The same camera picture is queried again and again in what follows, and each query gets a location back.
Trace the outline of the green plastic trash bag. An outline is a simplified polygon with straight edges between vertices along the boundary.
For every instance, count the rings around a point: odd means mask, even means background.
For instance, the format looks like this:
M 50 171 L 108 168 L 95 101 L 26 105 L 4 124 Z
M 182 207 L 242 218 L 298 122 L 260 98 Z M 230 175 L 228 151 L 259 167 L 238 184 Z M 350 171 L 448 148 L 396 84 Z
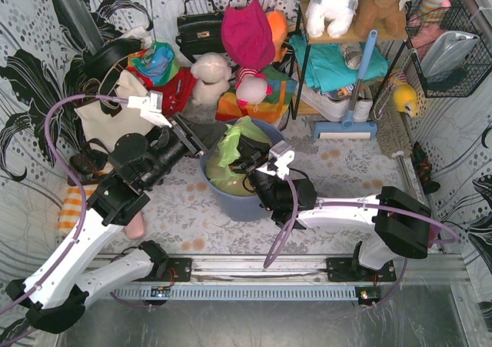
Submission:
M 250 116 L 242 117 L 232 125 L 228 125 L 224 138 L 217 144 L 205 164 L 205 174 L 208 181 L 219 191 L 248 197 L 255 195 L 255 192 L 251 184 L 246 182 L 246 175 L 230 169 L 230 164 L 241 157 L 239 151 L 241 136 L 253 142 L 268 143 L 272 146 L 271 139 L 253 123 Z

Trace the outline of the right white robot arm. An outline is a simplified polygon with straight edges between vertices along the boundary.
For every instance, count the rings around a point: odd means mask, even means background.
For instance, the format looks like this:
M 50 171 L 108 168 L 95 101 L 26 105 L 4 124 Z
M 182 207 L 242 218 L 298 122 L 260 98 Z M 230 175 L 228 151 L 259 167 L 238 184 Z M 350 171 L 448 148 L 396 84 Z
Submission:
M 353 268 L 377 271 L 397 256 L 425 259 L 431 224 L 427 207 L 392 186 L 376 195 L 334 199 L 317 194 L 306 174 L 290 177 L 294 150 L 240 136 L 227 168 L 241 173 L 280 232 L 264 260 L 270 267 L 295 229 L 348 228 L 370 233 L 354 250 Z

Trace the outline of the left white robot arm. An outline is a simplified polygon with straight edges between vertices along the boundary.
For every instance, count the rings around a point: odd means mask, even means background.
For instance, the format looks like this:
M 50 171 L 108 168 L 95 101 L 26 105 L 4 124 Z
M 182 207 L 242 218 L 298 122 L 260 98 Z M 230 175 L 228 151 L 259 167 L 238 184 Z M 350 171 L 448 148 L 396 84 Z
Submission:
M 112 171 L 82 207 L 85 213 L 50 258 L 26 279 L 8 283 L 8 296 L 27 309 L 28 324 L 52 334 L 71 328 L 96 299 L 128 282 L 168 273 L 169 256 L 155 241 L 87 271 L 94 257 L 149 203 L 148 192 L 185 156 L 204 155 L 228 127 L 195 123 L 177 113 L 146 135 L 126 133 L 108 155 Z

